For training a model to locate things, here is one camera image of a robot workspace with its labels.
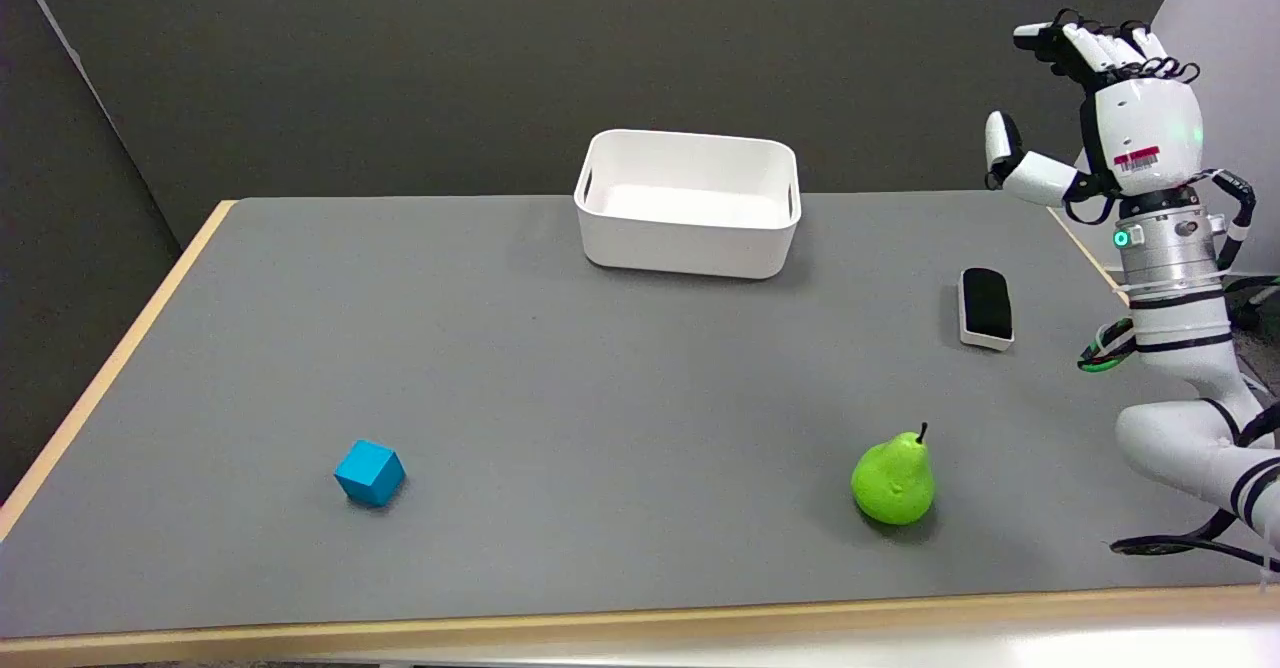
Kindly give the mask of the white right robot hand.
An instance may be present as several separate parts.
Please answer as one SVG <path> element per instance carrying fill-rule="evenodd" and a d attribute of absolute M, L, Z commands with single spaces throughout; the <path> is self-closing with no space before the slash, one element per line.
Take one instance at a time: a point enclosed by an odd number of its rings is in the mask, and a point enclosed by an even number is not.
<path fill-rule="evenodd" d="M 1203 120 L 1190 84 L 1199 67 L 1170 56 L 1147 22 L 1108 26 L 1066 8 L 1015 27 L 1012 42 L 1083 90 L 1087 166 L 1025 148 L 1012 116 L 995 111 L 986 122 L 987 189 L 1068 209 L 1179 188 L 1201 171 Z"/>

